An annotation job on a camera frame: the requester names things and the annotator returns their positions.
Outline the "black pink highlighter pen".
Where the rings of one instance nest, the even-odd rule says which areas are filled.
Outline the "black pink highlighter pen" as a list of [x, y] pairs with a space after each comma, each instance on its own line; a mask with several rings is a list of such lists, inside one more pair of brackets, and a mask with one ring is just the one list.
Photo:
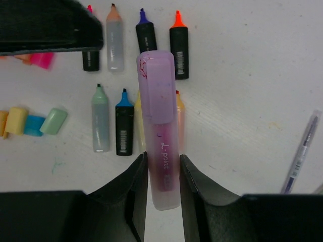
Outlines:
[[100, 70], [100, 52], [83, 51], [82, 52], [83, 70], [86, 72], [98, 72]]

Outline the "mint green highlighter pen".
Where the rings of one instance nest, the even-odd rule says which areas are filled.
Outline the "mint green highlighter pen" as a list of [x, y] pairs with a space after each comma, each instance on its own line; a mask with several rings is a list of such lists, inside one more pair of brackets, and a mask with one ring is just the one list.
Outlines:
[[109, 139], [109, 102], [103, 87], [97, 84], [91, 100], [92, 143], [94, 152], [108, 152]]

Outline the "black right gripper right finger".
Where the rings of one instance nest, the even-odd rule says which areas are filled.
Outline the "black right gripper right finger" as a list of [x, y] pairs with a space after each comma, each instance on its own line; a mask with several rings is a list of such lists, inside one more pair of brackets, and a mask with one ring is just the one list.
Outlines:
[[180, 156], [180, 193], [185, 241], [242, 241], [244, 206], [240, 197]]

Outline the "peach highlighter cap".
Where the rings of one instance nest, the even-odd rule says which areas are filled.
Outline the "peach highlighter cap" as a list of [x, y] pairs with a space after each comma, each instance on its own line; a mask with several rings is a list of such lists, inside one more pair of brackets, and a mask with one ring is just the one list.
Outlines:
[[26, 65], [32, 65], [32, 62], [31, 62], [32, 56], [33, 54], [21, 54], [21, 55], [15, 55], [14, 57], [17, 59], [20, 59]]

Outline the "thin grey marker pen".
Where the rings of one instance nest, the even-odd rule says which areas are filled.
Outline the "thin grey marker pen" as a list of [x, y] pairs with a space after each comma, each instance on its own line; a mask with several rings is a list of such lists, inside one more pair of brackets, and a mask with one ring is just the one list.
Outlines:
[[314, 138], [321, 114], [321, 111], [314, 110], [313, 114], [311, 115], [300, 141], [300, 145], [298, 146], [298, 149], [294, 156], [286, 181], [281, 189], [281, 194], [290, 194], [290, 192], [292, 191], [300, 170], [305, 162], [307, 152]]

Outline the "orange black highlighter pen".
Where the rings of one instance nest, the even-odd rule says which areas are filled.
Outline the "orange black highlighter pen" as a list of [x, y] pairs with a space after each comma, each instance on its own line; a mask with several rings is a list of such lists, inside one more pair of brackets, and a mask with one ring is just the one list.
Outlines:
[[169, 29], [169, 34], [176, 80], [186, 80], [189, 78], [189, 35], [188, 27], [182, 22], [179, 10], [176, 10], [175, 22]]

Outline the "lilac pastel highlighter pen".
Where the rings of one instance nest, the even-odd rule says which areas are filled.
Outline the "lilac pastel highlighter pen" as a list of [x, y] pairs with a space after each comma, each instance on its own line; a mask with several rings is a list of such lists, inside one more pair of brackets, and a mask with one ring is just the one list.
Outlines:
[[164, 50], [143, 52], [137, 72], [153, 204], [174, 209], [181, 203], [174, 57]]

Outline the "orange pastel highlighter pen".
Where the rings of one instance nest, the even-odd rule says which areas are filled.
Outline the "orange pastel highlighter pen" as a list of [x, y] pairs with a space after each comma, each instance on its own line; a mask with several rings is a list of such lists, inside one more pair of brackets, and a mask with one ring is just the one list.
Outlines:
[[178, 141], [179, 141], [179, 152], [184, 153], [185, 147], [185, 105], [181, 100], [180, 92], [176, 90], [176, 104], [177, 104], [177, 115], [178, 115]]

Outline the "orange pastel highlighter cap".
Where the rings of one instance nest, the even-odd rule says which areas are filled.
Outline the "orange pastel highlighter cap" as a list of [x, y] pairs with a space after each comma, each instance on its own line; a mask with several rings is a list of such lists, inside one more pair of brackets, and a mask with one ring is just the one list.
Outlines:
[[0, 135], [3, 139], [8, 137], [8, 133], [5, 131], [8, 114], [8, 111], [0, 111]]

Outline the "blue highlighter cap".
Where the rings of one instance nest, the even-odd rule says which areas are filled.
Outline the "blue highlighter cap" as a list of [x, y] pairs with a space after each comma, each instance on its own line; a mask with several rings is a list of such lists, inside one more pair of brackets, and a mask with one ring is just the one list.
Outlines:
[[24, 134], [34, 137], [41, 137], [43, 133], [40, 131], [40, 128], [43, 125], [44, 121], [44, 117], [28, 115], [26, 119]]

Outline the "blue highlighter pen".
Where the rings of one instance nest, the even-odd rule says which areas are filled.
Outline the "blue highlighter pen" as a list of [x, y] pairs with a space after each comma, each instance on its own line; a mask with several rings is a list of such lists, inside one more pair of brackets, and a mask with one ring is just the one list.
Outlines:
[[122, 92], [121, 101], [115, 107], [116, 120], [116, 154], [131, 156], [133, 154], [134, 105], [128, 99], [127, 89]]

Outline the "purple black highlighter pen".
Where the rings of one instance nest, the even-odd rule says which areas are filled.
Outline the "purple black highlighter pen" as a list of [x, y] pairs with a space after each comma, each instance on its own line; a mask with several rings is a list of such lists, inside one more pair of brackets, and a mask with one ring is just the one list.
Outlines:
[[140, 53], [157, 50], [154, 24], [147, 19], [144, 8], [140, 9], [140, 21], [136, 25], [136, 34]]

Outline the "mint green highlighter cap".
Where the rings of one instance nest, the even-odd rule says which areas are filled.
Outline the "mint green highlighter cap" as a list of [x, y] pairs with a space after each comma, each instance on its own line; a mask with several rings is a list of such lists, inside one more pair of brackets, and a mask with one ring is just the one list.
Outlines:
[[52, 108], [43, 122], [40, 131], [47, 135], [57, 135], [68, 113], [59, 108]]

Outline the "pink highlighter cap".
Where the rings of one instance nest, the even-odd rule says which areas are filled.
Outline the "pink highlighter cap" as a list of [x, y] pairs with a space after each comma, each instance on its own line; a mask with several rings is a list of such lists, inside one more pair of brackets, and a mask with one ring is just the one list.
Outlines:
[[54, 56], [55, 56], [55, 53], [53, 52], [35, 53], [35, 54], [32, 54], [30, 58], [30, 62], [33, 65], [49, 70], [53, 63]]

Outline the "yellow pastel highlighter pen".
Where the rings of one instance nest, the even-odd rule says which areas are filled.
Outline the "yellow pastel highlighter pen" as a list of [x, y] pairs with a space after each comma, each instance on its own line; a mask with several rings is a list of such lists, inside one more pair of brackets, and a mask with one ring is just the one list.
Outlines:
[[139, 151], [140, 153], [143, 153], [146, 151], [146, 142], [145, 142], [145, 134], [144, 134], [144, 126], [143, 126], [140, 91], [138, 91], [137, 99], [134, 105], [134, 111], [135, 111], [136, 129], [138, 134]]

